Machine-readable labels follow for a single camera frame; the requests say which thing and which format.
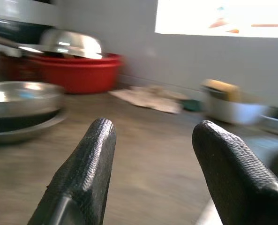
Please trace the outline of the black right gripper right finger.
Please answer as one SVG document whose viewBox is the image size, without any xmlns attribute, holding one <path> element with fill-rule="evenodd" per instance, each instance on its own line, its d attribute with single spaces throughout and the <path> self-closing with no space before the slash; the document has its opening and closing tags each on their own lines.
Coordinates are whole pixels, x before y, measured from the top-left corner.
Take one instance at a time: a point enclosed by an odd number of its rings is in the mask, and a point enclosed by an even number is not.
<svg viewBox="0 0 278 225">
<path fill-rule="evenodd" d="M 238 136 L 204 120 L 192 145 L 224 225 L 278 225 L 278 177 Z"/>
</svg>

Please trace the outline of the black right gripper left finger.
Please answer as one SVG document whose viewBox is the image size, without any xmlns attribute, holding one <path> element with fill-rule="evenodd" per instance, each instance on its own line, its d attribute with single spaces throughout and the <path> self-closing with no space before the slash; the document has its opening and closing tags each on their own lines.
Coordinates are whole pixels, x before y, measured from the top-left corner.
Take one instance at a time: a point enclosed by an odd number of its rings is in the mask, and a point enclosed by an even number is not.
<svg viewBox="0 0 278 225">
<path fill-rule="evenodd" d="M 103 224 L 115 145 L 114 124 L 105 118 L 93 121 L 54 174 L 28 223 Z"/>
</svg>

